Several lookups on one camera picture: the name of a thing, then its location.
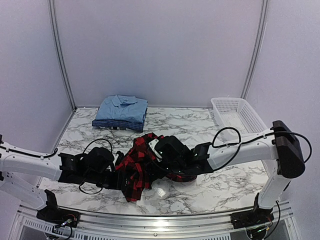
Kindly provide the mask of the aluminium corner post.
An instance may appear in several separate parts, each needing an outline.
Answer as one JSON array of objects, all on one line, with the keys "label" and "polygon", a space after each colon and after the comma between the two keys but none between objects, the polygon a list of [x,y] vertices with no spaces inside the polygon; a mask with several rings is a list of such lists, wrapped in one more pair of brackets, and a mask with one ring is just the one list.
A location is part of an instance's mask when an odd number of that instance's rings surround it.
[{"label": "aluminium corner post", "polygon": [[259,21],[257,26],[256,37],[253,45],[253,51],[251,55],[251,59],[249,62],[248,70],[246,73],[245,81],[242,87],[242,91],[240,97],[242,99],[246,99],[249,95],[250,87],[252,85],[254,74],[256,70],[256,66],[258,63],[259,55],[262,49],[265,31],[266,31],[266,24],[268,20],[268,11],[269,11],[269,0],[262,0],[261,1],[261,8],[259,14]]},{"label": "aluminium corner post", "polygon": [[65,60],[64,60],[63,49],[62,49],[60,33],[59,33],[55,0],[48,0],[48,11],[49,11],[49,17],[50,17],[51,30],[53,34],[53,42],[55,45],[55,51],[57,55],[59,69],[62,76],[63,85],[65,87],[69,105],[72,111],[75,112],[77,110],[77,106],[76,106],[75,98],[72,92],[71,83],[69,80],[68,71],[66,68]]}]

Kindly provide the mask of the light blue folded shirt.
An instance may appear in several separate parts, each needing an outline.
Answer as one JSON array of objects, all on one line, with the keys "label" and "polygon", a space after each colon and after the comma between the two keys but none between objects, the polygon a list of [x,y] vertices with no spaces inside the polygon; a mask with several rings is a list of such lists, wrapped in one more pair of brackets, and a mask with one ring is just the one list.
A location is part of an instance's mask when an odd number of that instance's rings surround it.
[{"label": "light blue folded shirt", "polygon": [[135,96],[112,95],[100,104],[96,120],[117,120],[143,123],[148,108],[146,99]]}]

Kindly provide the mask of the blue checked folded shirt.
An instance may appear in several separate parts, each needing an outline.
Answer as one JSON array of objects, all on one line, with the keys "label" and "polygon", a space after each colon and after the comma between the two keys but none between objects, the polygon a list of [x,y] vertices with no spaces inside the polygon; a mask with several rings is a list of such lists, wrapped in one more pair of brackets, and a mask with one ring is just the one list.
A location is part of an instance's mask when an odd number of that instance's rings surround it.
[{"label": "blue checked folded shirt", "polygon": [[93,127],[97,128],[119,128],[120,130],[133,130],[142,132],[145,125],[145,120],[141,122],[130,122],[126,120],[116,120],[116,119],[102,119],[102,120],[93,120]]}]

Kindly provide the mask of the right aluminium corner post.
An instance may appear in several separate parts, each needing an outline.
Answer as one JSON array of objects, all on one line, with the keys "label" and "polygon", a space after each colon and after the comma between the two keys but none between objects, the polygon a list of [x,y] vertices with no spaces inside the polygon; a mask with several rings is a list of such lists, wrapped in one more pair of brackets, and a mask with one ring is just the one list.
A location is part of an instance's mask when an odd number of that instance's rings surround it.
[{"label": "right aluminium corner post", "polygon": [[242,87],[242,91],[240,97],[242,99],[246,99],[249,95],[250,87],[252,85],[254,74],[256,70],[256,66],[258,63],[259,55],[262,49],[265,31],[266,31],[266,24],[268,20],[268,11],[269,11],[269,0],[262,0],[261,1],[261,8],[259,14],[259,21],[257,26],[256,37],[253,45],[253,51],[251,55],[251,59],[249,62],[248,70],[246,73],[245,81]]}]

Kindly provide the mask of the red black plaid shirt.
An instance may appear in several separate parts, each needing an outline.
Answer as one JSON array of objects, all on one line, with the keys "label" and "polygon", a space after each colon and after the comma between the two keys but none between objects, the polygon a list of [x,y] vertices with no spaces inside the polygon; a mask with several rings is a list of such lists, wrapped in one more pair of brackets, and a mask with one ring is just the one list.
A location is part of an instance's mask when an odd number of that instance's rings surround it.
[{"label": "red black plaid shirt", "polygon": [[156,156],[152,153],[149,143],[163,138],[163,135],[157,136],[153,132],[135,138],[132,148],[116,165],[115,169],[124,174],[125,181],[121,191],[127,202],[139,201],[143,190],[151,189],[152,183],[158,179],[167,178],[178,183],[188,183],[197,179],[196,175],[181,176],[163,171],[154,163]]}]

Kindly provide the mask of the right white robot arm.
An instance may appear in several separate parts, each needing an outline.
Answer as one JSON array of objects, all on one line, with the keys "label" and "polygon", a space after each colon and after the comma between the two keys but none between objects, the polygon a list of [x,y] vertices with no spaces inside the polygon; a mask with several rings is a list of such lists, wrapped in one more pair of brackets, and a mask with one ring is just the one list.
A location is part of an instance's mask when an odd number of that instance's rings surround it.
[{"label": "right white robot arm", "polygon": [[271,160],[274,169],[262,191],[257,195],[255,207],[248,212],[247,219],[258,224],[273,208],[277,198],[306,170],[308,157],[303,156],[300,133],[292,132],[281,120],[272,127],[251,136],[237,134],[236,141],[200,143],[189,149],[175,136],[165,136],[148,143],[148,150],[156,157],[155,165],[163,172],[187,177],[211,174],[227,166]]}]

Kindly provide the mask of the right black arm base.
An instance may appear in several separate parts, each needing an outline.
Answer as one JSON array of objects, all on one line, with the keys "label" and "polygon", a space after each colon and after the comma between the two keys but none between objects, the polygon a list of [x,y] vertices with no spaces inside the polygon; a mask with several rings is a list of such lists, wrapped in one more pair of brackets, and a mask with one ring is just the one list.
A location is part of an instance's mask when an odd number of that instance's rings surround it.
[{"label": "right black arm base", "polygon": [[259,193],[255,196],[253,209],[234,212],[230,216],[230,222],[234,229],[247,228],[274,220],[273,208],[263,209],[258,204]]}]

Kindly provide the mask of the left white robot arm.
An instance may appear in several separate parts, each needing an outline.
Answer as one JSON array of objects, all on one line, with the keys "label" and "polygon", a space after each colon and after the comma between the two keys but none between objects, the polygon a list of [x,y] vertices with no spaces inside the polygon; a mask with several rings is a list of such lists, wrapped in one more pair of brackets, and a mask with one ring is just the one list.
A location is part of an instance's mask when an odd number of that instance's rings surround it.
[{"label": "left white robot arm", "polygon": [[17,148],[0,143],[0,190],[42,210],[53,223],[63,219],[63,211],[55,203],[55,195],[38,189],[17,174],[44,177],[59,183],[94,184],[101,189],[121,190],[124,173],[117,171],[114,156],[106,148],[95,147],[89,153],[76,155],[55,150],[51,154]]}]

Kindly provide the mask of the white plastic basket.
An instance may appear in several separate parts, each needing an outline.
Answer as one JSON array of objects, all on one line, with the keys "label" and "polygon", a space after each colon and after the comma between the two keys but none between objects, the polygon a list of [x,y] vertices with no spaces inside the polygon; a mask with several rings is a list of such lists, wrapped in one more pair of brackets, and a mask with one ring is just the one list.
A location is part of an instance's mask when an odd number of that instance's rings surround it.
[{"label": "white plastic basket", "polygon": [[257,135],[268,127],[252,106],[243,98],[213,97],[212,115],[221,127],[233,127],[242,137]]}]

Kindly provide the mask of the left aluminium corner post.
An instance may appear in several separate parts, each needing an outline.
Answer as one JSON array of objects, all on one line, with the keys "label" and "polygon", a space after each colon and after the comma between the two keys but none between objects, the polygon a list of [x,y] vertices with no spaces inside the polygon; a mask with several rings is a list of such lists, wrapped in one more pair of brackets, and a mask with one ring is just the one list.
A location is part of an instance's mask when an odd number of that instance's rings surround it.
[{"label": "left aluminium corner post", "polygon": [[55,51],[57,55],[59,69],[62,76],[63,85],[65,87],[69,105],[72,111],[75,112],[77,110],[77,106],[76,106],[75,98],[72,92],[71,83],[69,80],[68,71],[66,68],[65,60],[64,60],[63,49],[62,49],[60,33],[59,33],[55,0],[48,0],[48,11],[49,11],[49,17],[50,17],[51,30],[53,34],[53,42],[55,45]]}]

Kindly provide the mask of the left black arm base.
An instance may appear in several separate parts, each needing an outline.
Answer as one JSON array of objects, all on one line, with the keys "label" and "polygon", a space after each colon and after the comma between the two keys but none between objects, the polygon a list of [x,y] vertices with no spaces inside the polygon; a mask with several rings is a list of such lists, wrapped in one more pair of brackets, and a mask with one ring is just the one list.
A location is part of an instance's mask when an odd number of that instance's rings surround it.
[{"label": "left black arm base", "polygon": [[45,205],[37,211],[36,217],[57,225],[62,225],[64,222],[71,220],[69,225],[72,228],[76,228],[81,214],[78,211],[58,207],[57,199],[53,192],[45,189],[44,193],[46,194]]}]

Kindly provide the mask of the aluminium front rail frame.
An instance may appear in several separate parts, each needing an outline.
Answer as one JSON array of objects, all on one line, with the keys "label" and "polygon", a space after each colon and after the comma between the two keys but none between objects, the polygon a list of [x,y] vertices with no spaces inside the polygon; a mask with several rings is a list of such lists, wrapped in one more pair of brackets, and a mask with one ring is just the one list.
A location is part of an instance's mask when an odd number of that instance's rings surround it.
[{"label": "aluminium front rail frame", "polygon": [[274,220],[235,228],[232,214],[218,211],[194,215],[125,215],[78,210],[78,224],[54,228],[36,217],[36,210],[21,203],[15,215],[10,240],[299,240],[300,234],[288,202],[273,209]]}]

